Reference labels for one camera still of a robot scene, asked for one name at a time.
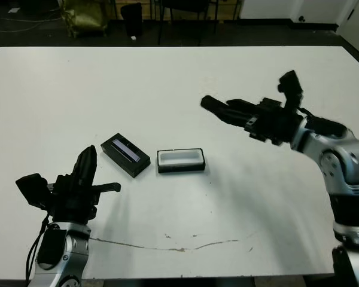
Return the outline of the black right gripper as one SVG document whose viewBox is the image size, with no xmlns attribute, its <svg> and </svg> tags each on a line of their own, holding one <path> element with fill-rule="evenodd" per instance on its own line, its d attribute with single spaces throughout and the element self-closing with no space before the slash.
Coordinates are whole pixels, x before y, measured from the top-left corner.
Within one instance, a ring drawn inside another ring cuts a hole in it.
<svg viewBox="0 0 359 287">
<path fill-rule="evenodd" d="M 253 139 L 270 140 L 277 146 L 284 142 L 290 144 L 303 120 L 298 112 L 287 111 L 281 102 L 269 98 L 263 98 L 257 105 L 242 99 L 228 100 L 226 104 L 231 109 L 218 109 L 217 118 L 226 124 L 244 127 Z M 240 111 L 253 111 L 253 114 Z"/>
</svg>

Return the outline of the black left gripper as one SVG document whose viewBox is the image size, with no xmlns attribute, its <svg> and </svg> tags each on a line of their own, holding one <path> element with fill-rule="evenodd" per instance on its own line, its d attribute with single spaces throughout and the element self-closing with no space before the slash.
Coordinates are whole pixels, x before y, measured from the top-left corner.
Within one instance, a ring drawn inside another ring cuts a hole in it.
<svg viewBox="0 0 359 287">
<path fill-rule="evenodd" d="M 119 192 L 121 184 L 92 185 L 96 173 L 96 148 L 78 156 L 72 175 L 59 175 L 53 184 L 49 214 L 54 222 L 87 222 L 95 218 L 101 193 Z"/>
</svg>

